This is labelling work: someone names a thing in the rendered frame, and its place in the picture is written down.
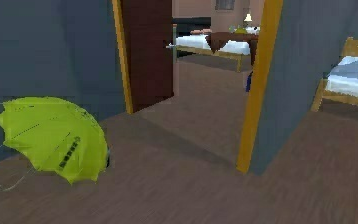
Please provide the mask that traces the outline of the lime green open umbrella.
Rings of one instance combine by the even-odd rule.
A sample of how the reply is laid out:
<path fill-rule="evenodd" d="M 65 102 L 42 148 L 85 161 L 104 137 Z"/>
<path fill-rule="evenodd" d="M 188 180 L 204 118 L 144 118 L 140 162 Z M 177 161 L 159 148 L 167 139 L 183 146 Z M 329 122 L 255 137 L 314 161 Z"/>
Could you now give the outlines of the lime green open umbrella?
<path fill-rule="evenodd" d="M 97 181 L 106 170 L 108 144 L 84 108 L 57 97 L 22 97 L 2 103 L 3 145 L 25 156 L 37 171 L 73 184 Z"/>

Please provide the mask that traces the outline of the dark brown room door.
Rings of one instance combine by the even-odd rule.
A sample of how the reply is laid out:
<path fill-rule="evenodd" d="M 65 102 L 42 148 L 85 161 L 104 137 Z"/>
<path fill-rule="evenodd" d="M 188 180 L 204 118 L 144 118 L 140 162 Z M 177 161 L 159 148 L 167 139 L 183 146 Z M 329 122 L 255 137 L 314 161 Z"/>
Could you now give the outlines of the dark brown room door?
<path fill-rule="evenodd" d="M 121 0 L 133 110 L 174 96 L 172 0 Z"/>

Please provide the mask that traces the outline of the wooden bed with grey blanket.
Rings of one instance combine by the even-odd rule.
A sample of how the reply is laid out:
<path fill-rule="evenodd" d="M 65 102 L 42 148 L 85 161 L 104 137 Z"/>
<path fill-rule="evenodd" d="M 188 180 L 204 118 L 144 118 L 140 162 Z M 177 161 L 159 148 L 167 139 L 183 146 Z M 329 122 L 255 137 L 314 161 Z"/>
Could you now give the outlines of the wooden bed with grey blanket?
<path fill-rule="evenodd" d="M 358 39 L 347 38 L 339 62 L 320 80 L 311 110 L 317 112 L 323 99 L 358 106 Z"/>

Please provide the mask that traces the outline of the grey framed window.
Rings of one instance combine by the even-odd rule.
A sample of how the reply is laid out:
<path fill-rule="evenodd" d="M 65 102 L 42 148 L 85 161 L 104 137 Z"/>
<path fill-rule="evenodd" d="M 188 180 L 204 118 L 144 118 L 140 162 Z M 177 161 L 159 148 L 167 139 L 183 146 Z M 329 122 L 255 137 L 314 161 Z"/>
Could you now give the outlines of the grey framed window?
<path fill-rule="evenodd" d="M 233 10 L 235 5 L 235 0 L 216 0 L 215 9 L 216 10 Z"/>

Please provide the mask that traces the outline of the black headboard cushion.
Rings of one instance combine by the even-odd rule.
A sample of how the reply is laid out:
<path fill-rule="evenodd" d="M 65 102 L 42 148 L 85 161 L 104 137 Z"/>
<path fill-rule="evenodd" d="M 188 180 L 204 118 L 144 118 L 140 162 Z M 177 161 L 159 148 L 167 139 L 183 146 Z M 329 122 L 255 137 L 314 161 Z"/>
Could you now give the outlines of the black headboard cushion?
<path fill-rule="evenodd" d="M 209 29 L 211 27 L 210 17 L 187 17 L 173 18 L 172 23 L 177 25 L 178 36 L 187 36 L 193 30 Z"/>

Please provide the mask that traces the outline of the brown cloth on bed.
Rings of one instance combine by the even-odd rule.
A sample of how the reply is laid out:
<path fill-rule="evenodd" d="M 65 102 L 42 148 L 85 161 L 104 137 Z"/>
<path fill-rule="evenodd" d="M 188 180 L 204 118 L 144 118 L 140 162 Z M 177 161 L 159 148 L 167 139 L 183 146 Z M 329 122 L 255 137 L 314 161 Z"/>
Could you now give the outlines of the brown cloth on bed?
<path fill-rule="evenodd" d="M 254 65 L 259 36 L 256 34 L 215 32 L 205 37 L 213 54 L 222 49 L 229 41 L 246 42 L 249 46 L 251 65 Z"/>

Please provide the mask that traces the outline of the wooden bed with white mattress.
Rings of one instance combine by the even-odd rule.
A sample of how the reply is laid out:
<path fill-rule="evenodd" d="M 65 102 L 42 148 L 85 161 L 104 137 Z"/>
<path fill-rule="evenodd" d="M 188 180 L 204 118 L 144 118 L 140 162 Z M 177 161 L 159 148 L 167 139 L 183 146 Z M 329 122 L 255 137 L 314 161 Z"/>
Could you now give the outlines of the wooden bed with white mattress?
<path fill-rule="evenodd" d="M 228 40 L 223 47 L 212 52 L 204 34 L 177 37 L 176 44 L 178 51 L 236 60 L 237 72 L 241 71 L 243 58 L 250 55 L 250 47 L 247 41 Z"/>

